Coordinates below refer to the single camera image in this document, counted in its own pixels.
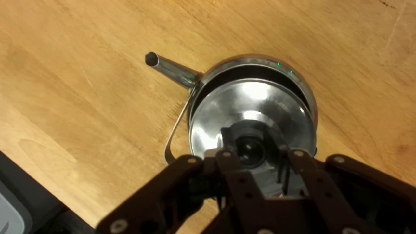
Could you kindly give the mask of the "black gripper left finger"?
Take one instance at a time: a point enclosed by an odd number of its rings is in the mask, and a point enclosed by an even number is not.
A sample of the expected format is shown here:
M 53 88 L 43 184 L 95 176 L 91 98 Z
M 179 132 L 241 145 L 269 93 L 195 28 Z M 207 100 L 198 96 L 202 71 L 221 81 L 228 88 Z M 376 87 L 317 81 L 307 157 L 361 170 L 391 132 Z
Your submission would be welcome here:
M 235 153 L 178 157 L 98 224 L 98 234 L 174 234 L 207 198 L 220 211 L 202 234 L 260 234 L 269 230 L 264 197 Z

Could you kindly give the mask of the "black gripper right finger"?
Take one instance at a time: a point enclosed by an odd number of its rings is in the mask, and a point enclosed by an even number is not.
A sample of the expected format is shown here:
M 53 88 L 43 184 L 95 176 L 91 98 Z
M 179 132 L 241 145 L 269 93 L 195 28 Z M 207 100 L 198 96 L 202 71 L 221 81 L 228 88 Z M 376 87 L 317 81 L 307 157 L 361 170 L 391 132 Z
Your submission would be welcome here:
M 416 188 L 346 154 L 286 157 L 329 234 L 416 234 Z

